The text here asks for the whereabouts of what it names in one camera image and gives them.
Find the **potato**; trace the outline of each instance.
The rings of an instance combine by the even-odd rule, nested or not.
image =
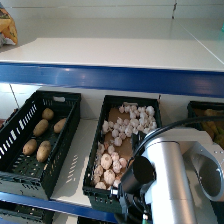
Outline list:
[[[54,117],[54,111],[49,108],[46,108],[42,113],[42,118],[48,121],[51,120],[53,117]]]
[[[35,139],[30,139],[23,147],[23,154],[30,156],[37,149],[37,141]]]
[[[55,133],[60,133],[62,128],[64,127],[65,122],[66,122],[66,118],[61,119],[60,121],[58,121],[58,123],[55,124],[55,126],[54,126],[54,132]]]
[[[41,136],[48,129],[48,125],[48,121],[46,119],[42,119],[33,130],[34,136]]]
[[[44,162],[51,152],[51,143],[49,141],[43,141],[37,150],[37,161]]]

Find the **black cable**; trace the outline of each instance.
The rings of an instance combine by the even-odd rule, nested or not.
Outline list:
[[[224,116],[194,117],[194,118],[188,118],[188,119],[184,119],[184,120],[181,120],[181,121],[177,121],[177,122],[171,123],[171,124],[169,124],[165,127],[159,128],[156,131],[152,132],[152,134],[150,134],[146,138],[144,138],[144,140],[140,143],[140,145],[135,150],[133,157],[135,157],[138,154],[138,152],[142,149],[142,147],[144,146],[144,144],[146,142],[148,142],[149,140],[153,139],[157,135],[160,135],[163,132],[166,132],[166,131],[168,131],[172,128],[175,128],[175,127],[178,127],[178,126],[181,126],[181,125],[186,125],[186,124],[201,123],[201,122],[204,122],[204,121],[220,121],[220,120],[224,120]]]

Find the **shelf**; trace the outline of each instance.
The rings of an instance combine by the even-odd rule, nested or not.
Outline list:
[[[223,97],[221,20],[209,21],[17,20],[19,44],[1,49],[0,82]]]

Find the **white countertop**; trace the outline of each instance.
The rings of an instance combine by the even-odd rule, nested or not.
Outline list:
[[[224,71],[221,50],[216,57],[214,48],[208,51],[181,24],[172,19],[16,20],[19,44],[4,46],[0,62]],[[209,43],[217,42],[210,38]],[[219,45],[222,49],[223,39]]]

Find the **crate handle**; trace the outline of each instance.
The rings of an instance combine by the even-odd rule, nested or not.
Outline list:
[[[65,102],[65,98],[64,97],[56,97],[56,96],[53,96],[53,100],[54,101],[57,101],[57,102]]]

